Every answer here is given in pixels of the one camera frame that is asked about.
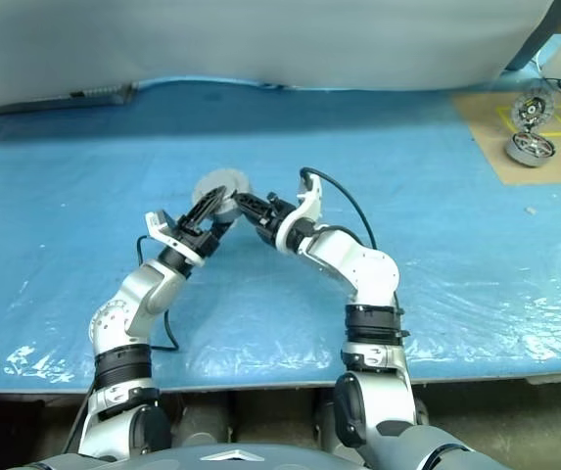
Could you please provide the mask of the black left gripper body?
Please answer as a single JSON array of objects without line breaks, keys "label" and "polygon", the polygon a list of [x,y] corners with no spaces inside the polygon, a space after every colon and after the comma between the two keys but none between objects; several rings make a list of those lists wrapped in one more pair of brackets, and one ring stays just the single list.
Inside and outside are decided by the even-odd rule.
[{"label": "black left gripper body", "polygon": [[219,246],[221,227],[218,224],[213,224],[208,230],[193,227],[179,227],[175,231],[175,238],[202,259],[206,259],[210,257]]}]

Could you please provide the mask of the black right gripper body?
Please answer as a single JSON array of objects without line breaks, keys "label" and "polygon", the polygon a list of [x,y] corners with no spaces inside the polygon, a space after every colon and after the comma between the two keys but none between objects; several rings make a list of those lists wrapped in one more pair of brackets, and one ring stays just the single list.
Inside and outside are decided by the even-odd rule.
[{"label": "black right gripper body", "polygon": [[297,207],[269,192],[257,209],[257,234],[263,242],[274,246],[280,225]]}]

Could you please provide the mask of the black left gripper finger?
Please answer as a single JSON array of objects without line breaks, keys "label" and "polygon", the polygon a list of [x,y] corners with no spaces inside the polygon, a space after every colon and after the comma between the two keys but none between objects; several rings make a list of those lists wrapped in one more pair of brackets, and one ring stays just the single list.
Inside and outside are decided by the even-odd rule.
[{"label": "black left gripper finger", "polygon": [[225,193],[224,185],[208,191],[187,214],[179,218],[179,227],[210,229],[214,214],[222,205]]},{"label": "black left gripper finger", "polygon": [[214,241],[220,241],[235,223],[235,219],[229,221],[215,219],[210,226],[210,237]]}]

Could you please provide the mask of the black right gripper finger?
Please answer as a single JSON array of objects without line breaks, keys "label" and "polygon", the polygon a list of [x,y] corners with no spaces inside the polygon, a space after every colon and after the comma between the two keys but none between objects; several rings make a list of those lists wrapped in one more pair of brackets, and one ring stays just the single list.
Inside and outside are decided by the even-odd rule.
[{"label": "black right gripper finger", "polygon": [[270,216],[272,206],[265,200],[250,194],[237,193],[233,196],[239,211],[245,216]]},{"label": "black right gripper finger", "polygon": [[238,207],[245,219],[252,225],[265,224],[267,216],[267,203],[239,202]]}]

